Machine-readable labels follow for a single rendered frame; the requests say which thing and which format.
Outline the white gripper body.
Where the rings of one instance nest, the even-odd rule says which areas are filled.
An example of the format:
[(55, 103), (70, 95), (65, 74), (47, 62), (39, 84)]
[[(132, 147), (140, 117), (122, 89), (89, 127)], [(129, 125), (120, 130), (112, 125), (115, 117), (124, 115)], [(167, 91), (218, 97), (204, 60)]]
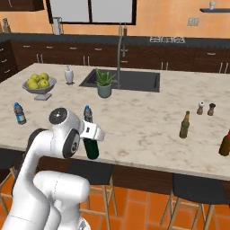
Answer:
[(89, 138), (97, 141), (103, 141), (105, 137), (104, 131), (95, 123), (90, 123), (89, 128)]

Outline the blue-capped plastic water bottle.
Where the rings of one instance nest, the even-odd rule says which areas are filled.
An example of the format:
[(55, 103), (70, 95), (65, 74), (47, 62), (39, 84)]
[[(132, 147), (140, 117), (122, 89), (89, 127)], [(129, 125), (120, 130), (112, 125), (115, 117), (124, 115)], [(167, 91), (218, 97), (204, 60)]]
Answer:
[(24, 115), (24, 112), (23, 112), (23, 109), (22, 109), (22, 106), (16, 102), (13, 106), (13, 110), (14, 110), (14, 113), (15, 113), (15, 116), (16, 116), (16, 119), (17, 119), (17, 122), (20, 124), (20, 125), (23, 125), (26, 123), (26, 118), (25, 118), (25, 115)]
[(88, 105), (84, 107), (84, 120), (87, 122), (93, 122), (93, 113)]

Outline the black-seat wooden stool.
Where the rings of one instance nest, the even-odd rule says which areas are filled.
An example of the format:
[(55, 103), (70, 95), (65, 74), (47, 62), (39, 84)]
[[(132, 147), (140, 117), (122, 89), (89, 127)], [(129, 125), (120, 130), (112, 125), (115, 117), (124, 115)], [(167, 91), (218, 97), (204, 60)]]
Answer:
[(13, 178), (13, 183), (16, 182), (25, 156), (26, 154), (21, 151), (0, 148), (0, 205), (6, 215), (9, 211), (5, 200), (11, 199), (13, 193), (3, 192), (3, 187), (10, 178)]
[[(215, 205), (226, 204), (226, 194), (221, 181), (174, 173), (172, 175), (172, 191), (160, 225), (164, 223), (166, 214), (169, 214), (167, 230), (195, 230), (199, 213), (202, 213), (203, 230), (208, 230)], [(191, 229), (173, 225), (180, 206), (196, 209)]]
[(99, 190), (102, 192), (104, 202), (103, 212), (91, 210), (90, 198), (87, 198), (87, 209), (81, 208), (80, 212), (105, 217), (107, 229), (111, 230), (109, 214), (109, 205), (111, 199), (113, 199), (115, 217), (118, 216), (112, 178), (113, 164), (97, 163), (94, 161), (85, 160), (72, 160), (67, 168), (67, 172), (84, 177), (90, 182), (92, 190)]

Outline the dark wooden island front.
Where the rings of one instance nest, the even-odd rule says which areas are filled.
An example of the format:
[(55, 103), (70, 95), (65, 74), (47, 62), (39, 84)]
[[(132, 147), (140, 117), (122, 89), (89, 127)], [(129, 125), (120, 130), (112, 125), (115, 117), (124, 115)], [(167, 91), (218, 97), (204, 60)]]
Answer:
[[(18, 195), (21, 206), (28, 206), (29, 192), (35, 191), (38, 195), (47, 196), (52, 199), (84, 201), (89, 194), (90, 182), (82, 176), (67, 172), (67, 168), (72, 161), (70, 159), (57, 159), (53, 157), (43, 157), (41, 159), (39, 177), (42, 180), (48, 178), (48, 173), (56, 173), (58, 181), (50, 181), (51, 189), (44, 187), (37, 188), (34, 184), (24, 186)], [(167, 194), (173, 188), (173, 173), (158, 172), (146, 169), (138, 169), (127, 166), (113, 165), (115, 184), (129, 189), (144, 190), (156, 193)], [(230, 193), (226, 193), (227, 205), (230, 206)]]

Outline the white mortar with pestle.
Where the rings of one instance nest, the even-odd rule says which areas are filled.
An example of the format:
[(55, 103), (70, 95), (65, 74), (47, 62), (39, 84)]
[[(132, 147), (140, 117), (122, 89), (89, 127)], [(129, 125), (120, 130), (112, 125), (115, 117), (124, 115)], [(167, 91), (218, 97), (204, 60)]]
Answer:
[(65, 79), (66, 79), (67, 84), (73, 84), (74, 83), (74, 72), (69, 66), (66, 66)]

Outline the dark sink basin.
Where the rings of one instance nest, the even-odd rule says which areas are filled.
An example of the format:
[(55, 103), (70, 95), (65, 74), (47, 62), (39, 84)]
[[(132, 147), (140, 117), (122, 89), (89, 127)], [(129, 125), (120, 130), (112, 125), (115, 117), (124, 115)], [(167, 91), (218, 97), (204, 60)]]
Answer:
[[(120, 71), (120, 89), (141, 92), (160, 92), (160, 74), (155, 72)], [(96, 87), (96, 69), (80, 83), (82, 87)]]

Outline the grey fruit bowl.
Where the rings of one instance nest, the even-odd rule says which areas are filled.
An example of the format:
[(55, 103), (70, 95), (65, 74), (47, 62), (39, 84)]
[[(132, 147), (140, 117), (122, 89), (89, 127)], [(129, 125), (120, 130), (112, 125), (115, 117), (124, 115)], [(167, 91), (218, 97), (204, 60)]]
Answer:
[(54, 77), (50, 77), (49, 79), (49, 86), (46, 88), (40, 88), (40, 89), (31, 89), (26, 82), (22, 84), (22, 88), (25, 89), (29, 93), (34, 93), (36, 94), (35, 100), (37, 101), (46, 101), (50, 96), (51, 93), (50, 91), (56, 84), (57, 79)]

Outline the grey tall tap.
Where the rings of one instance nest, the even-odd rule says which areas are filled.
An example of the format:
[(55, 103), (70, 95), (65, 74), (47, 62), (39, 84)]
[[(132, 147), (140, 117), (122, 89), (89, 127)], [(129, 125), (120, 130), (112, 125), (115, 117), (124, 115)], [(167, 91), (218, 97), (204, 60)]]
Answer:
[(119, 43), (118, 43), (118, 55), (117, 55), (117, 77), (118, 77), (118, 88), (121, 87), (120, 84), (120, 58), (124, 58), (126, 56), (126, 50), (125, 50), (125, 41), (124, 37), (119, 37)]

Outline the dark wooden cupboard run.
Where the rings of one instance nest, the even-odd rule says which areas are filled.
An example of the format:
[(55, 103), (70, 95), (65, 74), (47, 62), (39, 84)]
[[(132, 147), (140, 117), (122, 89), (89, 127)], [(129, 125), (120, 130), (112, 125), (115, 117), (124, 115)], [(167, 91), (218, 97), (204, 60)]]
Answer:
[[(124, 38), (120, 66), (230, 74), (230, 40), (192, 39), (183, 44)], [(34, 63), (117, 66), (119, 37), (98, 35), (0, 34), (0, 83)]]

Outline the olive green glass bottle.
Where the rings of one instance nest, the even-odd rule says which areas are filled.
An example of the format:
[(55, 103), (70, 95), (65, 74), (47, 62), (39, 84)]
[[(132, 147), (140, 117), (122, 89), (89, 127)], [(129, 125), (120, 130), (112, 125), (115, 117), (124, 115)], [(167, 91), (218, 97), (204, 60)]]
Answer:
[(186, 111), (185, 117), (184, 117), (183, 121), (181, 122), (181, 130), (179, 133), (180, 138), (186, 138), (187, 137), (189, 126), (190, 126), (190, 112)]

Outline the white kettle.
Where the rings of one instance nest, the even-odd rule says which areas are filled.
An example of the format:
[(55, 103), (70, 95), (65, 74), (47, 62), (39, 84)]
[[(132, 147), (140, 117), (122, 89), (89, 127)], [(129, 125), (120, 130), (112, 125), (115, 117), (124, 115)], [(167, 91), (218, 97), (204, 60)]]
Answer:
[(53, 18), (53, 33), (55, 35), (61, 35), (62, 34), (62, 19), (60, 17), (54, 17)]

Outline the grey hob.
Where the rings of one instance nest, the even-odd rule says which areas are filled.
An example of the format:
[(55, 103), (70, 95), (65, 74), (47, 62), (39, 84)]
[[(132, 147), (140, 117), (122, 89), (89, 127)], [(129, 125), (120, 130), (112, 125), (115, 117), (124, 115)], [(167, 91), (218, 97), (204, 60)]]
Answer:
[(151, 36), (150, 42), (153, 43), (176, 43), (183, 44), (185, 43), (185, 38), (183, 37), (166, 37), (166, 36)]

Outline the brown red-capped glass bottle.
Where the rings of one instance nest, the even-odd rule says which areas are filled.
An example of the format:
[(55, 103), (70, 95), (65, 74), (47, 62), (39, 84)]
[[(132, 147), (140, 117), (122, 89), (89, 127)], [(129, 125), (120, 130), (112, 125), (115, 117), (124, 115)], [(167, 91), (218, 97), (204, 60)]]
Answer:
[(228, 131), (228, 134), (226, 136), (224, 136), (218, 152), (222, 156), (228, 156), (229, 155), (229, 153), (230, 153), (230, 130)]

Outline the dark wooden wall cupboard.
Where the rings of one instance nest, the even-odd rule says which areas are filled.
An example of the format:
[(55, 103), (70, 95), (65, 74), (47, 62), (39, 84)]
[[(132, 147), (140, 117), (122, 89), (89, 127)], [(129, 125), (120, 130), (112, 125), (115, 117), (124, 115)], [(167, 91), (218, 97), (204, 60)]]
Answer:
[(36, 12), (43, 9), (43, 0), (0, 0), (0, 12)]

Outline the dark wall shelf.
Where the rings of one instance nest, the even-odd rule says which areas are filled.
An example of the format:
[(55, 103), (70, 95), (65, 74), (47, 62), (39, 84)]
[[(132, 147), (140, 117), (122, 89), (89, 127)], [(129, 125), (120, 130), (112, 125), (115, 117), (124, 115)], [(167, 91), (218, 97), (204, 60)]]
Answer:
[(230, 13), (230, 8), (200, 8), (199, 9), (202, 13)]

